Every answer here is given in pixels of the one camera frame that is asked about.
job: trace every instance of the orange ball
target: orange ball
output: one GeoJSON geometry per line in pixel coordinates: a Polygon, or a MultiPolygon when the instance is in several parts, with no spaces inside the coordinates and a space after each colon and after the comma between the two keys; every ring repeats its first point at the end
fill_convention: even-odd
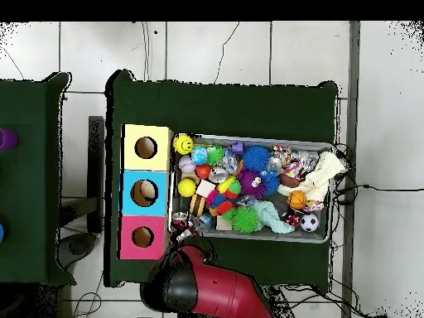
{"type": "Polygon", "coordinates": [[[208,165],[198,165],[195,168],[195,172],[200,179],[206,179],[210,174],[210,166],[208,165]]]}
{"type": "Polygon", "coordinates": [[[295,210],[300,210],[306,204],[306,195],[303,191],[295,190],[287,197],[287,203],[295,210]]]}

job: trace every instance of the soccer ball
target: soccer ball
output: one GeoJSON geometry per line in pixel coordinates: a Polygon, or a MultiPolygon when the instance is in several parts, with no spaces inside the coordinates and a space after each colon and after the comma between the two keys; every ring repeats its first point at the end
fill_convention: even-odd
{"type": "Polygon", "coordinates": [[[320,221],[314,214],[305,214],[301,218],[301,228],[306,232],[313,232],[319,225],[320,221]]]}

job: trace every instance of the blue spiky ball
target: blue spiky ball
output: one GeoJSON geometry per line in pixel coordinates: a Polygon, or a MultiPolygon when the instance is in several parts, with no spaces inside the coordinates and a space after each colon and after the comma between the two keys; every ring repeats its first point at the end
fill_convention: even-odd
{"type": "Polygon", "coordinates": [[[262,171],[260,173],[263,184],[265,185],[264,196],[270,196],[277,192],[280,186],[280,176],[276,172],[262,171]]]}
{"type": "Polygon", "coordinates": [[[248,147],[243,155],[243,165],[250,171],[260,173],[265,170],[271,153],[260,145],[248,147]]]}

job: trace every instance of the blue box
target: blue box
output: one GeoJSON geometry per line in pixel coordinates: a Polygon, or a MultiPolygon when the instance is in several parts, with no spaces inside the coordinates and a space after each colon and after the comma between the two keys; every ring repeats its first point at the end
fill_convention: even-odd
{"type": "Polygon", "coordinates": [[[169,172],[123,171],[123,215],[165,216],[167,213],[169,172]],[[151,181],[157,188],[156,200],[149,206],[137,205],[131,197],[131,189],[137,181],[151,181]]]}

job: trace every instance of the red ball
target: red ball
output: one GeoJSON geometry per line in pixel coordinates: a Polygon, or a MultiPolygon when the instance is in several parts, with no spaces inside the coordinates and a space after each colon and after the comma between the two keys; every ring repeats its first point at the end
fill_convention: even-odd
{"type": "Polygon", "coordinates": [[[198,165],[195,168],[195,172],[200,179],[206,179],[210,174],[210,166],[208,165],[198,165]]]}

